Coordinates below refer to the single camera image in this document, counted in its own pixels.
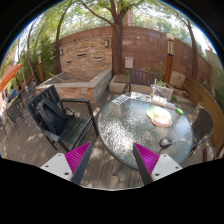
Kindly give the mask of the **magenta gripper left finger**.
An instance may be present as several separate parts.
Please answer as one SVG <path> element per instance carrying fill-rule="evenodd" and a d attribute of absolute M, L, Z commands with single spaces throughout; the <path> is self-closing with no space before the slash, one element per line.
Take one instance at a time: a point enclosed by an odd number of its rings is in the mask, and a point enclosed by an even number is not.
<path fill-rule="evenodd" d="M 41 169 L 79 185 L 91 153 L 92 144 L 88 142 L 66 154 L 57 153 Z"/>

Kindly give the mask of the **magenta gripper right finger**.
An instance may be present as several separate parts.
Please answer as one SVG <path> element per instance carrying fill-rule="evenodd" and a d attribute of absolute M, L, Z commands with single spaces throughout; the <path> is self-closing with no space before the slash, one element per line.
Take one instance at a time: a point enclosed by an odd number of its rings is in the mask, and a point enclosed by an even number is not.
<path fill-rule="evenodd" d="M 133 154 L 145 185 L 182 169 L 168 154 L 159 155 L 137 143 L 133 144 Z"/>

